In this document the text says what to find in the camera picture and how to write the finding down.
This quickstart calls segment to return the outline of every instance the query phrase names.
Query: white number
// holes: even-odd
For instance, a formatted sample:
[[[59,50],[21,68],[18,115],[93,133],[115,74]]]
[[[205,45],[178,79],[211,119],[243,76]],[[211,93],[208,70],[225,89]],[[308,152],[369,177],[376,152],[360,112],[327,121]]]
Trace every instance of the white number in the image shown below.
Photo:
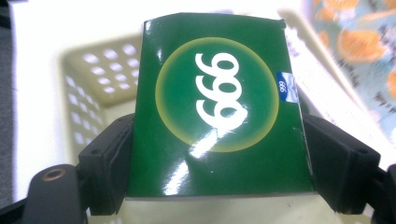
[[[281,92],[285,92],[286,90],[286,83],[284,81],[279,81],[279,90]]]
[[[208,115],[205,112],[205,100],[198,100],[196,102],[197,112],[208,125],[217,129],[233,130],[239,127],[248,115],[246,109],[237,102],[242,94],[242,86],[238,79],[234,77],[239,71],[238,61],[229,53],[218,53],[213,57],[210,66],[207,66],[202,62],[202,55],[202,53],[195,55],[195,63],[201,71],[214,77],[215,80],[213,81],[212,90],[204,86],[204,76],[197,76],[195,78],[195,84],[206,98],[217,103],[214,109],[214,116]],[[233,67],[230,69],[220,68],[220,62],[231,63]],[[224,92],[219,88],[221,84],[232,84],[235,87],[235,91]],[[235,112],[229,117],[224,117],[221,115],[221,110],[225,108],[232,108]]]

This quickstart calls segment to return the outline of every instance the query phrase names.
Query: green box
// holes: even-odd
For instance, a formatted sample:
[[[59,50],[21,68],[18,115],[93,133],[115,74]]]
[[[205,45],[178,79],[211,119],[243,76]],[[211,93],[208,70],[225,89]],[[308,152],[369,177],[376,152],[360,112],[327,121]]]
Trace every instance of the green box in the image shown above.
[[[126,197],[314,191],[284,21],[146,21]]]

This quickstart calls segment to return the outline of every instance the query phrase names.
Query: orange pattern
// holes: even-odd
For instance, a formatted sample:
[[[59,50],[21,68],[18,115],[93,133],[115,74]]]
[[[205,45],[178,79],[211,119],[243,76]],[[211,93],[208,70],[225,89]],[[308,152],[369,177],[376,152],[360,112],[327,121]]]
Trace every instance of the orange pattern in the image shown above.
[[[363,21],[375,21],[375,20],[380,20],[385,17],[391,16],[392,14],[396,15],[396,8],[387,10],[387,11],[382,11],[382,12],[370,13],[370,14],[362,16],[361,19]]]
[[[318,33],[318,37],[319,37],[320,41],[322,42],[322,44],[328,49],[330,47],[329,34],[327,34],[326,31],[320,31]]]
[[[316,7],[317,5],[319,5],[320,0],[314,0],[314,7]]]
[[[324,0],[326,4],[337,10],[350,10],[355,8],[359,0]]]
[[[390,8],[396,8],[396,0],[386,0],[387,6]]]
[[[337,38],[337,50],[351,63],[369,63],[380,59],[386,52],[381,36],[372,30],[343,30]]]
[[[396,69],[389,73],[387,85],[390,95],[396,99]]]
[[[337,21],[337,15],[331,7],[324,7],[315,15],[317,19],[322,21]]]

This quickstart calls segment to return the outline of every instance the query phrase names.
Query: basket hole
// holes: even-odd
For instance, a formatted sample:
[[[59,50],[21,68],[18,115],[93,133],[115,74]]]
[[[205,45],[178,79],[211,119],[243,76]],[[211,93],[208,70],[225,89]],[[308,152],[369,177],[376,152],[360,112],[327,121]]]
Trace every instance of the basket hole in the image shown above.
[[[128,64],[131,67],[137,67],[137,66],[139,66],[139,61],[136,58],[132,58],[132,59],[128,60]]]
[[[76,83],[72,77],[66,76],[66,82],[67,82],[67,85],[69,85],[73,88],[76,87]]]
[[[99,79],[98,79],[98,82],[99,82],[100,84],[102,84],[102,85],[108,85],[108,84],[111,83],[111,81],[110,81],[108,78],[106,78],[106,77],[101,77],[101,78],[99,78]]]
[[[89,114],[92,119],[95,119],[96,116],[95,116],[95,112],[93,112],[93,110],[90,110]]]
[[[105,74],[105,69],[101,68],[101,67],[93,67],[91,69],[91,72],[93,72],[94,74],[96,74],[97,76],[101,76]]]
[[[80,103],[80,104],[79,104],[79,107],[81,108],[81,110],[82,110],[83,112],[88,113],[88,108],[87,108],[87,106],[86,106],[85,104]]]
[[[116,90],[115,90],[114,88],[112,88],[112,87],[104,87],[104,88],[103,88],[103,91],[105,91],[105,92],[107,92],[107,93],[113,93],[113,92],[115,92]]]
[[[126,53],[127,55],[133,55],[136,53],[136,48],[131,45],[131,44],[126,44],[122,47],[122,50],[124,51],[124,53]]]
[[[119,72],[120,70],[122,70],[122,65],[120,65],[119,63],[111,63],[110,68],[115,72]]]
[[[90,95],[87,95],[87,101],[88,101],[88,103],[93,104],[93,100]]]
[[[87,120],[85,120],[85,119],[82,121],[82,126],[84,126],[84,128],[86,130],[90,130],[91,129],[90,123]]]
[[[77,96],[74,95],[74,94],[72,94],[72,93],[69,93],[69,101],[70,101],[70,103],[72,103],[73,105],[78,105]]]
[[[131,86],[128,85],[127,83],[121,83],[119,86],[123,90],[128,90],[129,88],[131,88]]]
[[[82,56],[82,58],[85,60],[87,63],[99,63],[98,57],[96,57],[94,54],[91,53],[86,53]]]
[[[88,145],[89,143],[91,143],[92,142],[92,139],[91,138],[85,138],[85,143]]]
[[[93,106],[95,106],[95,108],[96,108],[97,110],[100,109],[99,104],[97,104],[96,102],[93,102]]]
[[[139,77],[139,70],[135,69],[134,71],[132,71],[131,75],[133,77]]]
[[[98,128],[96,128],[96,126],[93,125],[92,125],[92,132],[96,135],[99,134]]]
[[[82,136],[82,133],[74,133],[74,136],[77,144],[79,145],[84,144],[84,136]]]
[[[81,124],[81,118],[79,117],[79,114],[76,112],[72,112],[72,120],[76,124]]]
[[[97,120],[100,124],[103,124],[103,121],[102,121],[101,118],[97,117],[96,120]]]
[[[85,96],[85,92],[81,87],[77,87],[77,91],[81,96]]]
[[[110,60],[115,60],[119,57],[119,54],[114,49],[105,49],[103,54]]]
[[[127,79],[127,77],[123,74],[117,74],[117,75],[115,75],[115,79],[117,81],[125,81]]]

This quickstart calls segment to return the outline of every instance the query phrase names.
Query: blue sticker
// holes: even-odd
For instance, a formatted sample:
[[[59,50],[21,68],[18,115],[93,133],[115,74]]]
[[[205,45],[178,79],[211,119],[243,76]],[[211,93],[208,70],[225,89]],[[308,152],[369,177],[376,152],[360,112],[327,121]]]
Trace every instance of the blue sticker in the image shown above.
[[[279,98],[282,101],[299,103],[297,84],[291,73],[276,73],[276,85],[279,92]]]

